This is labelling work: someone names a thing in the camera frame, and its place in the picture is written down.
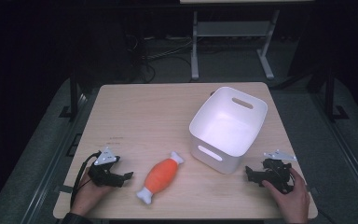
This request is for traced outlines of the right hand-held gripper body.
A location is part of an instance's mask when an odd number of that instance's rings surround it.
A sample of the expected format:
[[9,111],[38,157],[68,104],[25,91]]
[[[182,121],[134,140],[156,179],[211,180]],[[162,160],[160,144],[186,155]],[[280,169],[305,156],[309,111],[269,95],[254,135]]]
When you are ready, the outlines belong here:
[[271,183],[280,193],[287,194],[293,190],[289,185],[292,175],[289,169],[291,161],[296,161],[296,156],[276,149],[274,152],[265,152],[265,160],[262,162],[265,173],[262,179]]

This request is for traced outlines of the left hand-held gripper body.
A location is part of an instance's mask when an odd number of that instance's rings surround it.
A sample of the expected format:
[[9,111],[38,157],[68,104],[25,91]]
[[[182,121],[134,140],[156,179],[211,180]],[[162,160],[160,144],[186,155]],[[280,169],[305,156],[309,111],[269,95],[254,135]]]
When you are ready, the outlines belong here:
[[91,181],[98,187],[117,187],[117,182],[123,180],[123,175],[110,172],[117,161],[119,161],[119,157],[115,156],[109,147],[106,147],[89,168],[88,175]]

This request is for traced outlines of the orange plush bone toy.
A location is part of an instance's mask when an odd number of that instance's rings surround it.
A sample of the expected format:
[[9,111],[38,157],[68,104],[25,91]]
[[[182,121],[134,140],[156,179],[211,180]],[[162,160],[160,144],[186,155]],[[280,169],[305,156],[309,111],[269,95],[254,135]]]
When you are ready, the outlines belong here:
[[152,203],[154,194],[166,189],[174,180],[178,167],[184,159],[175,151],[168,159],[157,163],[146,176],[143,187],[136,193],[145,204]]

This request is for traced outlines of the white plastic basket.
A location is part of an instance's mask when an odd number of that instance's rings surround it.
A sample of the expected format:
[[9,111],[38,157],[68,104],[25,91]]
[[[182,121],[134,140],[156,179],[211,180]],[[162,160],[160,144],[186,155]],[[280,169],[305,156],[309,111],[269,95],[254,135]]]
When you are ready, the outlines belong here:
[[217,89],[189,124],[191,154],[222,174],[232,174],[257,138],[268,105],[230,87]]

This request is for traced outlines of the person's right hand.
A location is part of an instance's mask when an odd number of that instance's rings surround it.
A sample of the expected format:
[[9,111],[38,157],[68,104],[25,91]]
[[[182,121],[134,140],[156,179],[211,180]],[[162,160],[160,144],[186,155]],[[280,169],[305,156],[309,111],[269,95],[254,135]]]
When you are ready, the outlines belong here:
[[308,224],[310,195],[305,180],[293,168],[290,169],[290,174],[295,183],[293,190],[287,194],[280,193],[267,180],[263,180],[262,184],[270,192],[287,224]]

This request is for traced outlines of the person's left hand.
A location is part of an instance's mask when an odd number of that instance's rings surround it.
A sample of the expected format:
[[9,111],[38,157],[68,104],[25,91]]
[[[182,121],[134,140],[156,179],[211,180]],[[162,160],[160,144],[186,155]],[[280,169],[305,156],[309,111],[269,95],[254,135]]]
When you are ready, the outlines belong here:
[[98,187],[95,185],[88,175],[89,169],[83,174],[77,195],[71,206],[70,212],[84,217],[91,211],[106,195],[114,190],[110,186]]

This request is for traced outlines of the black metal stand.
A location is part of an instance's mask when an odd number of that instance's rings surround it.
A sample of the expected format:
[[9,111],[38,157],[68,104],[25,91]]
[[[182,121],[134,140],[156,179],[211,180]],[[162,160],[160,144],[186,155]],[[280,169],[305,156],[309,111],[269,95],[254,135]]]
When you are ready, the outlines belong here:
[[60,118],[68,118],[69,120],[74,120],[78,114],[78,85],[76,78],[76,69],[78,68],[79,60],[73,56],[70,63],[70,73],[69,73],[69,85],[70,85],[70,104],[64,106],[60,113]]
[[337,119],[348,119],[349,116],[341,105],[334,103],[335,95],[335,65],[330,63],[325,77],[324,113],[331,122]]

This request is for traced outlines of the metal floor rail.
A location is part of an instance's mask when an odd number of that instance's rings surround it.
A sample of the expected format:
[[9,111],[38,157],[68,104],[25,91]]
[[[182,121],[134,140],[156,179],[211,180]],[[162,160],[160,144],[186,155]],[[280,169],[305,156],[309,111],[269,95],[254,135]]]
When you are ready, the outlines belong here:
[[312,101],[334,136],[345,162],[358,186],[358,106],[349,93],[330,101],[321,94],[312,94]]
[[89,112],[84,106],[87,97],[81,93],[76,98],[77,114],[72,118],[68,95],[59,94],[53,99],[48,113],[42,118],[26,155],[26,170],[29,179],[36,185],[21,216],[21,224],[56,222],[53,209],[61,189],[70,190],[63,182],[68,173],[77,144],[84,129]]

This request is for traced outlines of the white metal table frame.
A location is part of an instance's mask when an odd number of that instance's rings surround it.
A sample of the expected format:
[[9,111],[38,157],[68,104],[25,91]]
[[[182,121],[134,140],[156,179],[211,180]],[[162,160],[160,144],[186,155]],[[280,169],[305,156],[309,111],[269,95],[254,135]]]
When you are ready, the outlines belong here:
[[198,40],[201,37],[264,37],[265,43],[258,49],[257,56],[267,79],[272,80],[274,74],[267,59],[267,53],[273,37],[280,11],[275,10],[269,21],[199,21],[198,12],[193,13],[191,79],[200,78],[198,60]]

